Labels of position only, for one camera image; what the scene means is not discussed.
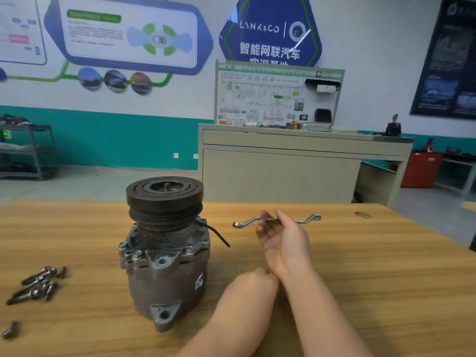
wrench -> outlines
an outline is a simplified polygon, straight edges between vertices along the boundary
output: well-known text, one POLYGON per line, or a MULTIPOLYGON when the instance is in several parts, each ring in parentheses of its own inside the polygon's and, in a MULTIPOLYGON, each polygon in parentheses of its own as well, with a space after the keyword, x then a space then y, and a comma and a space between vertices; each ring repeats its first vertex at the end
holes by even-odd
MULTIPOLYGON (((244 223, 240 223, 240 222, 233 222, 233 227, 234 228, 244 228, 246 227, 248 224, 251 224, 257 220, 277 220, 275 218, 261 218, 261 217, 256 217, 256 218, 253 218, 253 219, 250 219, 244 223)), ((306 220, 295 220, 296 223, 299 223, 299 224, 306 224, 306 223, 309 223, 310 221, 312 220, 321 220, 321 216, 318 215, 318 214, 311 214, 309 216, 309 218, 307 218, 306 220)))

tool cart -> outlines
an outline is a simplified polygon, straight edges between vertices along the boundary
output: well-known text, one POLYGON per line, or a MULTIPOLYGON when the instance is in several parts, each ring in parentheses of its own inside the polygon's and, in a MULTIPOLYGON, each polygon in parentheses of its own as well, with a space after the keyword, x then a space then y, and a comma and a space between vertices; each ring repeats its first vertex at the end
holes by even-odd
POLYGON ((2 124, 0 125, 0 154, 2 162, 0 163, 0 179, 2 178, 38 178, 39 180, 50 179, 54 177, 58 171, 56 165, 45 165, 41 162, 42 155, 50 155, 56 157, 55 140, 50 125, 37 125, 22 123, 20 125, 2 124), (30 139, 29 145, 15 147, 7 147, 4 143, 4 130, 25 131, 30 139), (35 139, 35 132, 49 132, 50 145, 40 146, 35 139), (34 165, 13 161, 11 155, 31 155, 34 159, 34 165))

dark poster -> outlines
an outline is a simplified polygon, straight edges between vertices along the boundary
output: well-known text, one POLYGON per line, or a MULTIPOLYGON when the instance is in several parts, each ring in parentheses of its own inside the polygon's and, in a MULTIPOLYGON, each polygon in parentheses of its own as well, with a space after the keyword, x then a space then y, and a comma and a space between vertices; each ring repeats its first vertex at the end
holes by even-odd
POLYGON ((410 114, 476 119, 476 2, 443 0, 410 114))

forearm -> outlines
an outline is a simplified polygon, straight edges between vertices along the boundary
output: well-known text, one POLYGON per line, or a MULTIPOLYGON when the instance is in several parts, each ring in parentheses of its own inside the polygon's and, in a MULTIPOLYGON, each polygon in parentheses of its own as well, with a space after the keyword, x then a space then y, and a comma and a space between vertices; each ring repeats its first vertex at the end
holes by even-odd
POLYGON ((372 357, 312 266, 283 280, 306 357, 372 357))
POLYGON ((180 350, 176 357, 249 357, 246 346, 237 346, 230 342, 219 326, 212 322, 206 324, 180 350))

human hand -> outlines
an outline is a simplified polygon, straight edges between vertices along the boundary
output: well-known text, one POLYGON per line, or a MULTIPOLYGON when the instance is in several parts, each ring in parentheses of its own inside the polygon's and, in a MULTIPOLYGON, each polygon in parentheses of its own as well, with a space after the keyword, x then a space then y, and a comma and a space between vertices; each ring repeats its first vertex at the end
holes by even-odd
MULTIPOLYGON (((277 219, 260 220, 256 235, 263 246, 266 262, 273 273, 282 282, 290 273, 311 266, 309 254, 309 237, 306 231, 293 218, 279 208, 277 219)), ((262 211, 262 218, 273 218, 267 211, 262 211)))
POLYGON ((209 327, 222 338, 230 356, 250 356, 269 328, 278 280, 263 268, 239 275, 225 289, 209 327))

